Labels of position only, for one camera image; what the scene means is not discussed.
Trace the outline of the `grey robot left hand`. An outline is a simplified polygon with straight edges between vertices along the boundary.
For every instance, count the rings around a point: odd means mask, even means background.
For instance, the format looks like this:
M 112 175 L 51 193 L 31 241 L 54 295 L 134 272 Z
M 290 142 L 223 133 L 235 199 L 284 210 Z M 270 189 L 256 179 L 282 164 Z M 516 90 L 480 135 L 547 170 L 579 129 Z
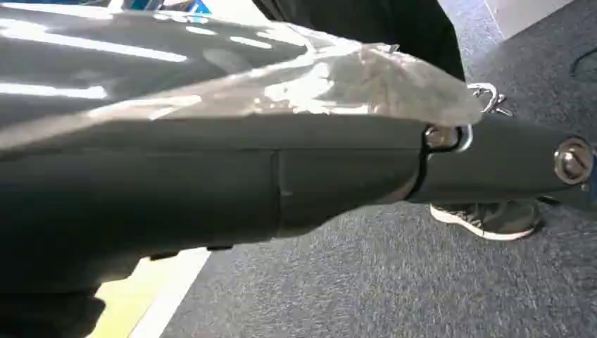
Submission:
M 142 257 L 294 237 L 373 204 L 596 206 L 596 150 L 485 113 L 459 82 L 1 92 L 1 294 L 61 294 Z

